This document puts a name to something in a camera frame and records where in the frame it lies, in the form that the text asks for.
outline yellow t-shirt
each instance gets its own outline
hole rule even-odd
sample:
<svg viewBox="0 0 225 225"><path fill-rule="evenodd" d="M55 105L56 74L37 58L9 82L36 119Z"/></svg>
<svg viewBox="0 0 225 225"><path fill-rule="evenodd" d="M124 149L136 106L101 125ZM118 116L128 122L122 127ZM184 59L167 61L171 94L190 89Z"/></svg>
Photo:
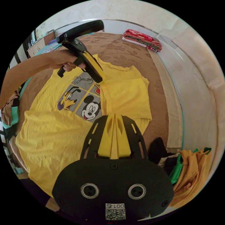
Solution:
<svg viewBox="0 0 225 225"><path fill-rule="evenodd" d="M16 137L30 179L50 196L59 173L80 159L84 139L97 118L120 113L134 119L142 133L151 120L149 83L140 72L134 66L117 67L94 57L106 82L99 86L80 68L65 72L63 78L54 70L24 113Z"/></svg>

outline wooden furniture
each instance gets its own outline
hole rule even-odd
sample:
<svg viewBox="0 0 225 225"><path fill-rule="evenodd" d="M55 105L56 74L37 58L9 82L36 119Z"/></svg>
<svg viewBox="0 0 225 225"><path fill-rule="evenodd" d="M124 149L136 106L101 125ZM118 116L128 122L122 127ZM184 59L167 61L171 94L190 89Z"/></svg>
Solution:
<svg viewBox="0 0 225 225"><path fill-rule="evenodd" d="M30 57L35 56L38 51L43 49L53 39L55 39L55 34L54 34L54 32L51 32L51 33L47 34L46 36L44 36L43 38L39 39L37 42L35 42L35 44L33 44L27 50L29 55L30 55Z"/></svg>

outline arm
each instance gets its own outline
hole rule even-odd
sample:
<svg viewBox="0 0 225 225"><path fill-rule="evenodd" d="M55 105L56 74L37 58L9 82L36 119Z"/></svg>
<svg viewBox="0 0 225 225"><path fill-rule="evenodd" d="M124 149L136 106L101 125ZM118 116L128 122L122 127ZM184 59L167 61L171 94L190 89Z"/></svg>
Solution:
<svg viewBox="0 0 225 225"><path fill-rule="evenodd" d="M48 54L43 54L29 58L10 69L3 80L0 94L0 109L22 83L40 71L48 69L49 65Z"/></svg>
<svg viewBox="0 0 225 225"><path fill-rule="evenodd" d="M76 67L73 63L76 59L69 50L60 50L34 56L14 66L6 73L2 84L0 109L15 90L30 77L42 70L60 69L62 66L64 66L65 71L69 72ZM79 67L85 68L85 64L82 63Z"/></svg>

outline orange cloth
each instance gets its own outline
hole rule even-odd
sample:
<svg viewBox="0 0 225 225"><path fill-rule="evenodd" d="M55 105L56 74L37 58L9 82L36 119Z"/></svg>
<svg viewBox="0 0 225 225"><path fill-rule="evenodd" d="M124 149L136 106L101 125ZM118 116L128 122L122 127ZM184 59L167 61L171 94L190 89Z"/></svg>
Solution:
<svg viewBox="0 0 225 225"><path fill-rule="evenodd" d="M174 185L174 198L170 207L182 207L191 201L203 188L210 170L211 153L182 150L183 168Z"/></svg>

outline black cloth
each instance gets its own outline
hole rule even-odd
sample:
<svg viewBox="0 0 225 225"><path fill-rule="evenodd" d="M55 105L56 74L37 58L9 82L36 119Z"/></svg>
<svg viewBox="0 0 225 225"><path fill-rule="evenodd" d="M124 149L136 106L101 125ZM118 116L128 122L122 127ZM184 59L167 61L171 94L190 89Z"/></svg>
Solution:
<svg viewBox="0 0 225 225"><path fill-rule="evenodd" d="M12 125L10 128L3 128L5 137L10 141L10 139L14 136L16 137L16 124Z"/></svg>
<svg viewBox="0 0 225 225"><path fill-rule="evenodd" d="M175 155L173 153L168 153L164 146L162 138L156 138L149 147L148 159L156 164L159 163L161 158L166 158L170 155Z"/></svg>
<svg viewBox="0 0 225 225"><path fill-rule="evenodd" d="M173 171L173 168L175 167L177 162L177 157L174 158L167 158L164 165L164 170L169 176L171 172Z"/></svg>

